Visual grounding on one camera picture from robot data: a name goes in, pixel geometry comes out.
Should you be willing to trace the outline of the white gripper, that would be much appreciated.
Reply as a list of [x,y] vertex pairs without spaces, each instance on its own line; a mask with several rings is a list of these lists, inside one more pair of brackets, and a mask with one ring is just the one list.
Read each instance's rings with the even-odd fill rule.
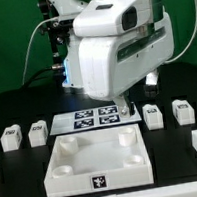
[[[164,14],[152,31],[141,31],[150,10],[149,0],[92,0],[73,21],[75,35],[82,39],[78,54],[85,92],[96,100],[115,98],[121,118],[130,117],[128,100],[121,93],[174,51],[169,15]],[[135,115],[135,104],[130,104]]]

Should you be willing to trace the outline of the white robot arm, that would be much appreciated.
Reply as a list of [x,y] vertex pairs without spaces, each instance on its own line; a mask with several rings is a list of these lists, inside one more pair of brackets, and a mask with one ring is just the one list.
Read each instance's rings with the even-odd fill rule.
[[71,22],[66,87],[112,101],[132,114],[127,92],[174,51],[171,20],[162,0],[49,0],[57,22]]

